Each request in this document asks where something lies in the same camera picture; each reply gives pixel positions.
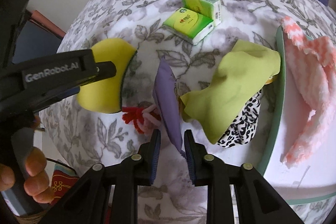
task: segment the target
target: human hand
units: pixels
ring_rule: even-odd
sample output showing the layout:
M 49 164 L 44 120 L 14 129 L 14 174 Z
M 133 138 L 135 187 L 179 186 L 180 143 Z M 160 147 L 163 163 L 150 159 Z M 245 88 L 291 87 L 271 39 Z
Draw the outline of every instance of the human hand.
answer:
M 36 122 L 32 126 L 37 128 L 40 124 L 40 118 L 35 116 Z M 24 188 L 29 196 L 38 203 L 50 203 L 54 198 L 54 192 L 49 187 L 49 178 L 44 170 L 47 160 L 43 152 L 34 147 L 26 160 L 26 170 L 30 175 L 24 183 Z M 10 189 L 15 183 L 14 172 L 8 166 L 0 164 L 0 191 Z

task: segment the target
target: table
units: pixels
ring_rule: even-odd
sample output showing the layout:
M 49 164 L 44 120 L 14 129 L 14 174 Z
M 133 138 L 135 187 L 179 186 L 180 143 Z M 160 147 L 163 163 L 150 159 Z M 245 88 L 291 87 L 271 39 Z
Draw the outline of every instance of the table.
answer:
M 336 15 L 317 0 L 222 0 L 222 5 L 224 22 L 203 42 L 192 46 L 161 28 L 162 22 L 182 6 L 181 0 L 90 0 L 58 51 L 90 48 L 110 37 L 130 42 L 138 53 L 125 77 L 123 106 L 147 106 L 154 102 L 152 87 L 162 54 L 169 57 L 174 74 L 188 92 L 209 85 L 219 61 L 237 39 L 276 50 L 275 33 L 285 15 L 297 20 L 311 37 L 335 37 Z M 198 122 L 182 122 L 182 131 L 191 128 L 197 142 L 227 163 L 248 161 L 256 165 L 267 140 L 274 101 L 273 87 L 267 86 L 256 136 L 247 145 L 228 150 L 211 145 Z M 89 112 L 70 97 L 42 111 L 41 120 L 61 155 L 82 175 L 94 163 L 121 162 L 149 139 L 126 125 L 121 115 Z M 163 133 L 157 179 L 152 187 L 139 189 L 139 223 L 203 224 L 206 199 L 206 187 L 192 186 L 185 159 Z M 330 198 L 292 208 L 306 224 L 322 223 L 335 202 Z

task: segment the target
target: yellow-green cloth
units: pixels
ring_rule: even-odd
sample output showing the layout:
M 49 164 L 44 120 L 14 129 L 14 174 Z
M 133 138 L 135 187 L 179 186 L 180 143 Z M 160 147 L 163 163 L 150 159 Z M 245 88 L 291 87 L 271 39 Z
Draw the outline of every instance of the yellow-green cloth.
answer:
M 221 60 L 209 87 L 181 96 L 185 105 L 182 117 L 185 121 L 199 121 L 209 141 L 215 144 L 245 103 L 279 71 L 278 52 L 238 40 Z

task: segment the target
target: silver screw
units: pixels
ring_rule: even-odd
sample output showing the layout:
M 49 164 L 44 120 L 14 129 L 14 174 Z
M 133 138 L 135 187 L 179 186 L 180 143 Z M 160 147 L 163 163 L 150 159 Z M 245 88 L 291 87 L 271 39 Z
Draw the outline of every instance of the silver screw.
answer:
M 211 155 L 211 154 L 206 154 L 204 157 L 203 157 L 206 161 L 212 161 L 215 159 L 214 155 Z
M 92 166 L 92 169 L 94 171 L 100 171 L 103 168 L 103 165 L 101 164 L 95 164 L 94 166 Z
M 252 164 L 243 164 L 243 168 L 245 170 L 252 170 L 253 169 L 253 165 Z
M 132 157 L 131 157 L 131 159 L 132 160 L 141 160 L 141 155 L 140 154 L 134 154 L 134 155 L 132 155 Z

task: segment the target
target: purple pouch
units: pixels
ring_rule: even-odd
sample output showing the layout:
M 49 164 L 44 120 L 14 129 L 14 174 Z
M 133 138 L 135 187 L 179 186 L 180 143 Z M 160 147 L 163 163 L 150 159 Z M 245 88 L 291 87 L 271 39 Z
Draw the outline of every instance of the purple pouch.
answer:
M 164 58 L 161 58 L 155 77 L 153 98 L 160 112 L 170 142 L 178 152 L 182 151 L 179 103 L 177 100 L 176 78 Z

